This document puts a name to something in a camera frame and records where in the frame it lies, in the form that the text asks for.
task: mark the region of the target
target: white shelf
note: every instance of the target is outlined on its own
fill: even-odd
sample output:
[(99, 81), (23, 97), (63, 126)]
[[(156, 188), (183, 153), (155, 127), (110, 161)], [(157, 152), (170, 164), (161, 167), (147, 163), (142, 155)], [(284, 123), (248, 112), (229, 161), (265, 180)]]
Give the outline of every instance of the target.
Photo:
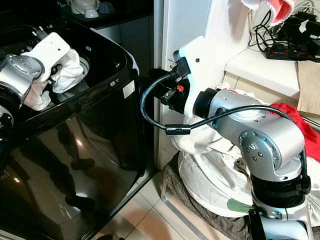
[(299, 98), (294, 61), (267, 59), (261, 52), (247, 48), (227, 62), (224, 70), (283, 95)]

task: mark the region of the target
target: black washing machine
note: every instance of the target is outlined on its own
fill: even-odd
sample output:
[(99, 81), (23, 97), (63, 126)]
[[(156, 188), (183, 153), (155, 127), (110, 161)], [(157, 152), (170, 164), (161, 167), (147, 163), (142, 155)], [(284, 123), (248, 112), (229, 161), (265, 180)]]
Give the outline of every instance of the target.
[(70, 28), (55, 1), (14, 5), (0, 13), (0, 61), (32, 48), (39, 40), (29, 25), (42, 26), (77, 50), (87, 75), (65, 93), (51, 91), (46, 109), (19, 110), (1, 173), (0, 230), (23, 239), (88, 239), (144, 173), (137, 71), (121, 47)]

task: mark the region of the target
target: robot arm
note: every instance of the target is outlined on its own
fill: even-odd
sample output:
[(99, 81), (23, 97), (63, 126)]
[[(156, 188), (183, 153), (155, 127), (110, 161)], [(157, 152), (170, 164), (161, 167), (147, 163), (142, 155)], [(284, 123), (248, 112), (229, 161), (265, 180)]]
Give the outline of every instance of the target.
[[(249, 216), (253, 239), (312, 240), (305, 198), (311, 183), (303, 134), (289, 116), (275, 108), (232, 90), (208, 88), (210, 85), (205, 79), (210, 76), (208, 55), (204, 39), (197, 38), (182, 47), (176, 54), (177, 62), (172, 71), (143, 93), (140, 102), (143, 117), (165, 130), (167, 135), (189, 134), (192, 129), (209, 124), (240, 148), (251, 173), (253, 209)], [(160, 97), (161, 102), (178, 112), (184, 109), (188, 117), (194, 114), (204, 120), (192, 125), (162, 125), (152, 120), (144, 110), (146, 96), (159, 83), (184, 77), (189, 81), (189, 85), (184, 85), (184, 92), (169, 87)], [(187, 97), (178, 97), (186, 93)], [(275, 225), (288, 233), (292, 232), (288, 228), (296, 231), (293, 235), (279, 235), (273, 231)]]
[(47, 35), (40, 27), (32, 32), (41, 41), (29, 52), (8, 54), (0, 64), (0, 173), (12, 147), (15, 117), (34, 81), (46, 81), (52, 67), (70, 50), (55, 32)]

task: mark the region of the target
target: white wall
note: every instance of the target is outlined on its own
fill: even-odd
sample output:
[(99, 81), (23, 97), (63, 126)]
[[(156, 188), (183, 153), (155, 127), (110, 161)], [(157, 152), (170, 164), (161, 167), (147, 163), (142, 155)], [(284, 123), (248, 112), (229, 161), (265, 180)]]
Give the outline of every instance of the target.
[[(247, 47), (248, 12), (240, 0), (164, 0), (161, 67), (170, 70), (175, 50), (198, 36), (205, 36), (213, 52), (211, 87), (214, 87), (223, 79), (226, 62)], [(159, 57), (158, 52), (155, 49), (155, 59)], [(163, 124), (179, 124), (184, 118), (163, 105), (156, 114)], [(158, 168), (162, 169), (177, 151), (171, 138), (161, 130)]]

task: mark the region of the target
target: floor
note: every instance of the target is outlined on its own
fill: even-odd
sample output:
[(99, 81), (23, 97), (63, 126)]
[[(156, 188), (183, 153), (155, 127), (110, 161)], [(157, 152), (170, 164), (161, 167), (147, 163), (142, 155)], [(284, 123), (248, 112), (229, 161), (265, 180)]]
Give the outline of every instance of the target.
[(162, 181), (162, 172), (158, 172), (96, 239), (116, 234), (126, 240), (229, 240), (185, 207), (170, 190), (165, 193), (167, 201), (163, 202)]

